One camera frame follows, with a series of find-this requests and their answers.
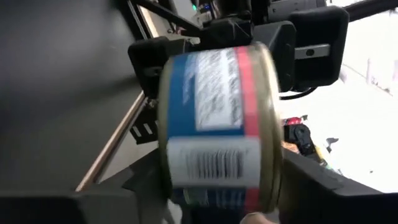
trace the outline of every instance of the white label panel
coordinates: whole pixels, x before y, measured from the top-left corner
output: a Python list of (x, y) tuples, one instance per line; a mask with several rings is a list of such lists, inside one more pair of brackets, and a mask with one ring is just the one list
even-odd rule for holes
[(259, 186), (261, 152), (258, 138), (172, 138), (167, 144), (167, 157), (173, 186)]
[(234, 49), (199, 53), (195, 75), (196, 129), (240, 128), (242, 115), (239, 65)]

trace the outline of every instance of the tin can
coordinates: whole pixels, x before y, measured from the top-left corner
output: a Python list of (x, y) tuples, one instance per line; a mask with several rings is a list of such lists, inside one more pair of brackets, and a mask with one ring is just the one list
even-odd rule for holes
[(178, 55), (159, 88), (159, 148), (178, 204), (269, 212), (279, 198), (282, 127), (267, 47)]

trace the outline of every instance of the cable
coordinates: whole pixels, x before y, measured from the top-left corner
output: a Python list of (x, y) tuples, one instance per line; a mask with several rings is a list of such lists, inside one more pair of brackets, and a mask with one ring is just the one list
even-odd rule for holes
[(315, 91), (317, 88), (313, 87), (313, 88), (309, 88), (307, 91), (304, 91), (302, 93), (296, 94), (296, 95), (291, 95), (291, 96), (281, 96), (279, 97), (280, 100), (295, 100), (304, 96), (309, 95), (310, 93), (312, 93), (313, 91)]
[(344, 9), (349, 13), (349, 21), (354, 22), (365, 17), (398, 7), (398, 0), (363, 0)]

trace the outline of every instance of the hand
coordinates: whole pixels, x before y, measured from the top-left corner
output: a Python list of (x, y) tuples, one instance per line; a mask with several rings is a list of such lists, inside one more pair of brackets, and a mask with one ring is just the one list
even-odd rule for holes
[(262, 213), (247, 214), (241, 221), (241, 224), (275, 224), (269, 221)]

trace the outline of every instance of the can label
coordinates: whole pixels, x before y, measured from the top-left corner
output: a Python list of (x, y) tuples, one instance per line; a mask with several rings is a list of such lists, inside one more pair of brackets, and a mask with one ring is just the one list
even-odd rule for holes
[(256, 208), (261, 143), (247, 48), (175, 57), (167, 134), (177, 203)]

